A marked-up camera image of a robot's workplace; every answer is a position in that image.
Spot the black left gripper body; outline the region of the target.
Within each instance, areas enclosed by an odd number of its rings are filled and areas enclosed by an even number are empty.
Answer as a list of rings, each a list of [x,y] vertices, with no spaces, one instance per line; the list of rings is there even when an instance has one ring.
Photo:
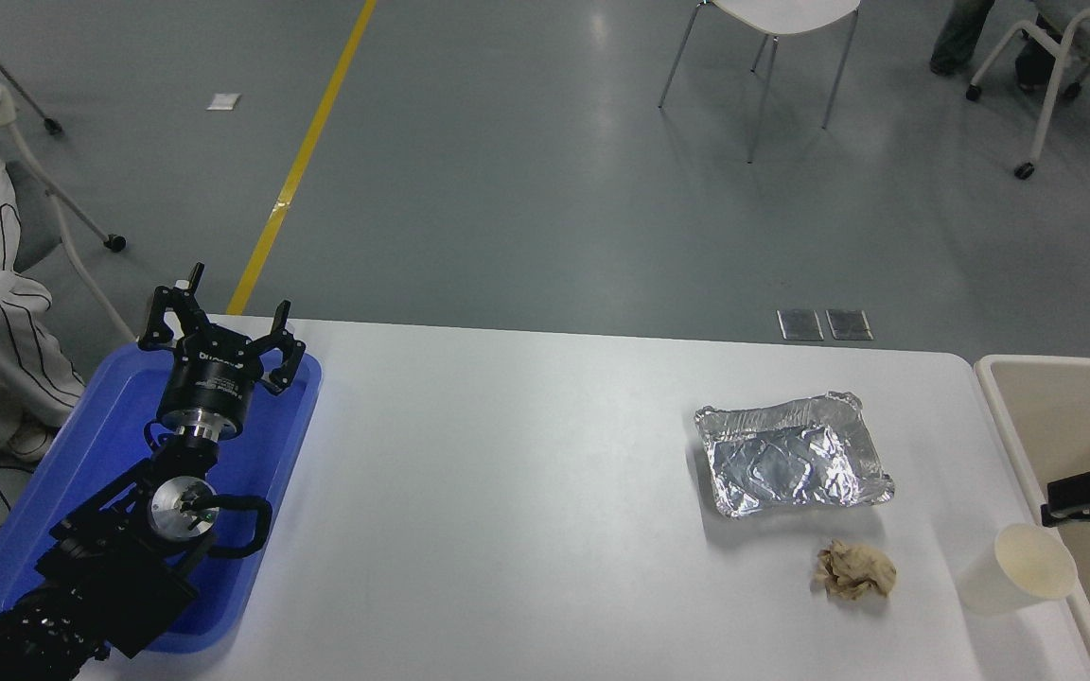
[[[199,410],[223,418],[230,429],[245,427],[255,384],[263,375],[261,360],[249,350],[251,343],[251,337],[219,327],[182,337],[157,406],[164,426],[173,429]]]

